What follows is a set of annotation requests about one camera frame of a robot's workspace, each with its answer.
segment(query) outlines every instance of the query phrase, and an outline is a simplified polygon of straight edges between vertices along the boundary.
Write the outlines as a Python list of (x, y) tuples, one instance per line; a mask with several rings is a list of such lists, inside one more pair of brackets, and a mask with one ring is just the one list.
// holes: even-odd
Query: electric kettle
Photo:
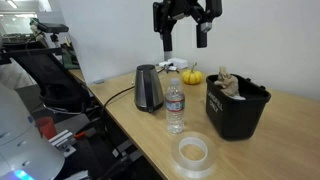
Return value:
[(134, 102), (140, 111), (153, 112), (163, 105), (163, 93), (154, 65), (137, 67)]

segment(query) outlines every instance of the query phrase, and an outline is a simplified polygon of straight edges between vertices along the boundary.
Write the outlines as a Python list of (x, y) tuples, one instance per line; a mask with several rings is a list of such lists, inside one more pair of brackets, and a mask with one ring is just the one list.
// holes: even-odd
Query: kettle handle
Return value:
[(144, 81), (144, 91), (146, 96), (146, 103), (147, 103), (147, 111), (153, 112), (153, 90), (152, 90), (152, 83), (151, 83), (151, 73), (144, 71), (143, 72), (143, 81)]

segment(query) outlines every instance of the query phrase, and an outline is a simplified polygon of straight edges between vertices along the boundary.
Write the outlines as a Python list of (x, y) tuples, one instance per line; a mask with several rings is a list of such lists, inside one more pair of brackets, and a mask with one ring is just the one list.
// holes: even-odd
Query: wooden table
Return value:
[[(79, 70), (71, 73), (83, 80)], [(112, 95), (131, 86), (134, 74), (89, 85), (104, 104)], [(160, 78), (163, 92), (176, 73)], [(319, 179), (320, 102), (276, 90), (248, 140), (228, 142), (219, 137), (205, 112), (206, 83), (183, 85), (186, 94), (185, 132), (209, 137), (217, 148), (217, 169), (206, 179)], [(166, 130), (165, 107), (153, 114), (139, 111), (133, 90), (107, 106), (115, 122), (165, 179), (184, 179), (175, 169), (171, 146), (176, 135)]]

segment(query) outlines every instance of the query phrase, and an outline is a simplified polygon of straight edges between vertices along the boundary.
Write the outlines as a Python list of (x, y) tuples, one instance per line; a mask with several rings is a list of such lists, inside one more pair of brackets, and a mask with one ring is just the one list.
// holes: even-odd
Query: plastic water bottle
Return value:
[(171, 133), (180, 133), (184, 128), (185, 96), (178, 78), (170, 81), (166, 93), (167, 130)]

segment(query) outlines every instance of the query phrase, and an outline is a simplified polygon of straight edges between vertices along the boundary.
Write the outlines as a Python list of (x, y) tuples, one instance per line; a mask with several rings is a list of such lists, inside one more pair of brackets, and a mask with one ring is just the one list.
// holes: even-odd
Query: clear tape roll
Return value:
[[(200, 148), (204, 156), (199, 160), (191, 160), (185, 157), (181, 150), (187, 145)], [(215, 148), (212, 141), (198, 132), (185, 132), (173, 141), (172, 157), (176, 162), (177, 170), (189, 178), (204, 178), (214, 172)]]

